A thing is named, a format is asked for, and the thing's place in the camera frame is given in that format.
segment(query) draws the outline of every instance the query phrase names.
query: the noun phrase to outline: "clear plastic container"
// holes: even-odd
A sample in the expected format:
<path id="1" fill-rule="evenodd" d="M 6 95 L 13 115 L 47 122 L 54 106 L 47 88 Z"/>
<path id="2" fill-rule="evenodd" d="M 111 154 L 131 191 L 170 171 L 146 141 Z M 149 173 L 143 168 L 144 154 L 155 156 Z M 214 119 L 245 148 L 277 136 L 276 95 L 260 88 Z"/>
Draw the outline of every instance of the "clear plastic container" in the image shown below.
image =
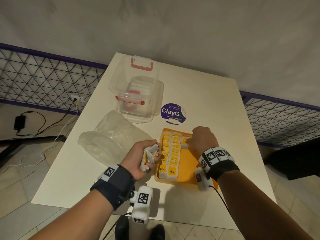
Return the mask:
<path id="1" fill-rule="evenodd" d="M 151 59 L 124 56 L 119 62 L 109 88 L 119 101 L 117 110 L 130 122 L 141 124 L 153 119 L 157 100 L 161 97 L 162 102 L 163 94 L 158 77 L 159 64 Z"/>

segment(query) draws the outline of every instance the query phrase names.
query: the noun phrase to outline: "power adapter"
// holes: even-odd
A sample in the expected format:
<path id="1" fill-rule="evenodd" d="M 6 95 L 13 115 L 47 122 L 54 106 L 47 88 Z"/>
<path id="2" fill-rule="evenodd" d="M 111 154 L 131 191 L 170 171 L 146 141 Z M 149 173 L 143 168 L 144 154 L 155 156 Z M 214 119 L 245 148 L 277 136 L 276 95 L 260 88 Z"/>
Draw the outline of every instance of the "power adapter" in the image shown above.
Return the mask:
<path id="1" fill-rule="evenodd" d="M 13 129 L 17 130 L 17 133 L 18 133 L 19 131 L 21 131 L 21 129 L 24 128 L 25 123 L 26 123 L 26 116 L 25 115 L 17 116 L 14 121 Z"/>

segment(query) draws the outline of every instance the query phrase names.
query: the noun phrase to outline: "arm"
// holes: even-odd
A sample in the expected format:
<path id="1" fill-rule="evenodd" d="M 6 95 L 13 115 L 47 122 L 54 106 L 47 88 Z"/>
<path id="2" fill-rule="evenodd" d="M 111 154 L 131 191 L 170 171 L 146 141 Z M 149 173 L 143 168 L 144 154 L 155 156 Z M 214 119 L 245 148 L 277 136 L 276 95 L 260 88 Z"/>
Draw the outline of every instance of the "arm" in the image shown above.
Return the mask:
<path id="1" fill-rule="evenodd" d="M 147 174 L 140 169 L 143 150 L 148 146 L 153 146 L 156 142 L 156 140 L 145 140 L 135 143 L 120 163 L 130 172 L 135 181 L 142 179 Z M 150 170 L 154 166 L 149 162 L 146 165 Z M 94 189 L 30 240 L 98 239 L 113 210 L 111 203 Z"/>
<path id="2" fill-rule="evenodd" d="M 193 129 L 192 138 L 188 139 L 187 143 L 200 154 L 207 149 L 219 147 L 210 129 L 202 126 Z M 288 214 L 240 171 L 226 171 L 217 182 L 231 216 L 245 239 L 312 240 Z"/>

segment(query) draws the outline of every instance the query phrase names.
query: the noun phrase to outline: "white wall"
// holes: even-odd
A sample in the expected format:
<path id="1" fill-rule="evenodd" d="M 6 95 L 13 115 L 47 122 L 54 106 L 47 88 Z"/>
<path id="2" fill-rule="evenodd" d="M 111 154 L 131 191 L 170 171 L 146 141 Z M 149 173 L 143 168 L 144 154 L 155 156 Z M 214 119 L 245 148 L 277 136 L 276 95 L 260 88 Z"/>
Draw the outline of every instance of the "white wall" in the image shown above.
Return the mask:
<path id="1" fill-rule="evenodd" d="M 320 106 L 320 0 L 0 0 L 0 42 L 109 64 L 115 52 Z"/>

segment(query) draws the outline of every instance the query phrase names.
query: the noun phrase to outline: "hand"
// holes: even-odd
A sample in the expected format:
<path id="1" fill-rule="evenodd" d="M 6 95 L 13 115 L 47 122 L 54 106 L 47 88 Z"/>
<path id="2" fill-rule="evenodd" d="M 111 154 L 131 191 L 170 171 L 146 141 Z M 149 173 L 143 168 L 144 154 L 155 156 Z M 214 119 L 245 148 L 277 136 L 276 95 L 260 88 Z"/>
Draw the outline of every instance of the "hand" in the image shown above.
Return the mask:
<path id="1" fill-rule="evenodd" d="M 192 137 L 186 140 L 188 146 L 202 154 L 209 148 L 219 147 L 219 143 L 208 127 L 198 126 L 192 130 Z"/>
<path id="2" fill-rule="evenodd" d="M 126 170 L 128 170 L 135 181 L 138 181 L 143 178 L 148 172 L 143 172 L 140 169 L 141 160 L 143 157 L 144 149 L 150 146 L 153 146 L 156 144 L 157 140 L 144 140 L 144 141 L 138 141 L 134 143 L 133 147 L 130 149 L 128 154 L 125 156 L 125 158 L 120 163 L 121 166 L 123 166 Z M 158 153 L 159 156 L 162 155 L 161 152 L 161 145 L 158 143 Z M 159 160 L 159 157 L 155 157 L 154 161 L 157 162 Z M 153 169 L 153 163 L 147 162 L 146 165 L 150 168 L 150 170 Z"/>

